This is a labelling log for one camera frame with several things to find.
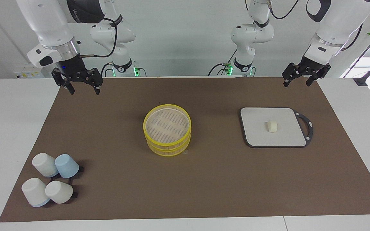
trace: white cup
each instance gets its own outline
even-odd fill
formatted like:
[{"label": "white cup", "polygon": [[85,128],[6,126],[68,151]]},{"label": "white cup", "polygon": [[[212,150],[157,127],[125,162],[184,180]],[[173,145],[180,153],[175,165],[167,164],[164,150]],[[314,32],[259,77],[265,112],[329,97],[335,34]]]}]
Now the white cup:
[{"label": "white cup", "polygon": [[67,202],[71,198],[73,192],[72,186],[57,180],[52,181],[45,188],[45,194],[57,204]]},{"label": "white cup", "polygon": [[50,200],[45,194],[46,185],[38,178],[31,178],[22,184],[22,192],[28,203],[37,208],[45,205]]},{"label": "white cup", "polygon": [[32,165],[45,177],[53,177],[58,174],[55,159],[46,153],[36,155],[32,159]]}]

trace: gray cutting board handle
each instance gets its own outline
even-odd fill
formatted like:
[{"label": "gray cutting board handle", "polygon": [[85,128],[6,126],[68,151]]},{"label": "gray cutting board handle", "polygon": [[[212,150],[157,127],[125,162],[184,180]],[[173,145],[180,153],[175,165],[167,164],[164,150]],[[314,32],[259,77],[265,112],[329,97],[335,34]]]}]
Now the gray cutting board handle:
[{"label": "gray cutting board handle", "polygon": [[303,114],[300,114],[299,112],[297,112],[295,110],[293,110],[293,111],[295,113],[296,118],[298,119],[298,122],[299,122],[299,119],[302,119],[303,121],[305,121],[305,124],[308,127],[309,134],[306,134],[306,131],[302,130],[302,133],[304,134],[304,138],[305,138],[305,141],[306,141],[306,145],[305,145],[305,147],[306,147],[306,146],[308,146],[308,144],[311,142],[311,140],[313,138],[313,124]]}]

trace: green indicator light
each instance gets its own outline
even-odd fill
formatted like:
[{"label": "green indicator light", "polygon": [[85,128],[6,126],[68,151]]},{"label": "green indicator light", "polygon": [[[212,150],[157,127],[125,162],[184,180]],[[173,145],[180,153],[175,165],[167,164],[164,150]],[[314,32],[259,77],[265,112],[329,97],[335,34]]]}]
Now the green indicator light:
[{"label": "green indicator light", "polygon": [[228,71],[226,72],[226,75],[231,76],[233,71],[233,67],[229,66]]},{"label": "green indicator light", "polygon": [[139,71],[136,67],[134,67],[134,73],[135,73],[135,77],[138,77],[139,76]]}]

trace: cup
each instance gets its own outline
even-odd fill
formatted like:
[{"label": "cup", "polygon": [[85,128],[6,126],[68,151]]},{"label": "cup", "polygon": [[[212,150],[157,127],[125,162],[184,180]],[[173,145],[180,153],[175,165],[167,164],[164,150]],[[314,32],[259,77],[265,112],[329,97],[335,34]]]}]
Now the cup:
[{"label": "cup", "polygon": [[36,155],[32,159],[32,165],[45,177],[53,177],[58,174],[55,159],[46,153]]},{"label": "cup", "polygon": [[57,204],[67,202],[71,198],[73,192],[72,186],[57,180],[52,181],[45,188],[45,194]]},{"label": "cup", "polygon": [[58,156],[55,165],[62,178],[71,178],[79,171],[79,165],[68,154]]},{"label": "cup", "polygon": [[46,185],[38,178],[31,178],[22,184],[22,192],[28,203],[37,208],[45,205],[50,200],[45,194]]}]

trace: blue cup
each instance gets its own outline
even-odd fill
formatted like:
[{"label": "blue cup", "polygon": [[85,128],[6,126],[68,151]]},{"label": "blue cup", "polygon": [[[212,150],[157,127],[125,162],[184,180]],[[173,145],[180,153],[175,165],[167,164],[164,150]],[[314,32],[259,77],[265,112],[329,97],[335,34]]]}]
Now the blue cup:
[{"label": "blue cup", "polygon": [[79,171],[79,165],[68,154],[58,156],[55,165],[62,178],[71,178]]}]

